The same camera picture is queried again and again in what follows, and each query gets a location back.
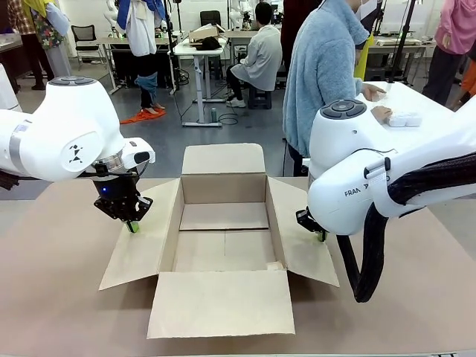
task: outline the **water bottle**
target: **water bottle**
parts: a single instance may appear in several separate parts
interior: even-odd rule
[[[211,109],[211,122],[216,123],[216,108]]]

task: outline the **fuzzy blue coat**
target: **fuzzy blue coat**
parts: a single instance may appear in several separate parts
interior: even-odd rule
[[[325,0],[301,26],[283,104],[288,143],[309,157],[312,122],[334,100],[354,99],[362,82],[353,77],[356,45],[369,36],[345,0]]]

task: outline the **black logo on robot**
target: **black logo on robot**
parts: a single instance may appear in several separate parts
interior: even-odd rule
[[[72,147],[69,148],[70,150],[74,150],[74,157],[69,161],[69,163],[73,162],[73,161],[79,161],[81,164],[83,163],[81,161],[81,158],[77,155],[80,153],[80,150],[83,149],[83,147],[80,147],[78,148],[77,145],[73,145]]]

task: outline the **pink shirt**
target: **pink shirt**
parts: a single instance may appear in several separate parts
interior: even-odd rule
[[[448,48],[443,37],[451,36]],[[450,54],[466,54],[476,40],[476,0],[445,0],[435,35],[438,47]]]

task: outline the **black hair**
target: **black hair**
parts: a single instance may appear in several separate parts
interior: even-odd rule
[[[273,9],[267,2],[260,2],[258,5],[256,5],[254,12],[256,13],[256,21],[258,21],[261,25],[267,25],[269,22],[271,22]]]

